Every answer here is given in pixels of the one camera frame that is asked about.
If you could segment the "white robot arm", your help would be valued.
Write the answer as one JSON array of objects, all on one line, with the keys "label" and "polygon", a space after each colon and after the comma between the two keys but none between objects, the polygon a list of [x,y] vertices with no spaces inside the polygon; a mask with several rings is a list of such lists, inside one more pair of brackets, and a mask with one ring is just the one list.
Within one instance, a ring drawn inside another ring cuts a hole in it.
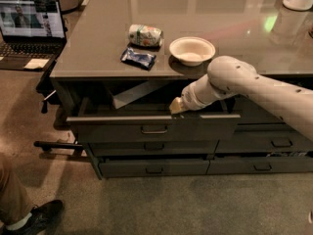
[{"label": "white robot arm", "polygon": [[[201,110],[243,95],[304,137],[313,138],[312,91],[262,76],[248,63],[223,56],[174,99],[174,114]],[[204,235],[312,235],[312,174],[218,175],[211,186],[217,214]]]}]

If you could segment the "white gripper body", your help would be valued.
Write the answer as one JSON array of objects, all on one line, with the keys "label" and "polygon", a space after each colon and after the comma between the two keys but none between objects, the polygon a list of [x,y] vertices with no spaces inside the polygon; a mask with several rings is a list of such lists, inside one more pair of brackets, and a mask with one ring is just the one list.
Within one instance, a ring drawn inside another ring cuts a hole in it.
[{"label": "white gripper body", "polygon": [[197,111],[203,109],[215,101],[224,100],[229,94],[215,88],[209,81],[208,75],[190,83],[181,93],[183,109]]}]

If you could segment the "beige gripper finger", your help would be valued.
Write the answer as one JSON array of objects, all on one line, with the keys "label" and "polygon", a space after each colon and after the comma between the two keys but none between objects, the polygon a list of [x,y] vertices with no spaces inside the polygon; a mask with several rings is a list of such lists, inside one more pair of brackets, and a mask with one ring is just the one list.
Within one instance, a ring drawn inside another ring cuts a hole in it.
[{"label": "beige gripper finger", "polygon": [[169,111],[173,114],[180,114],[187,111],[187,108],[181,97],[176,97],[169,106]]}]

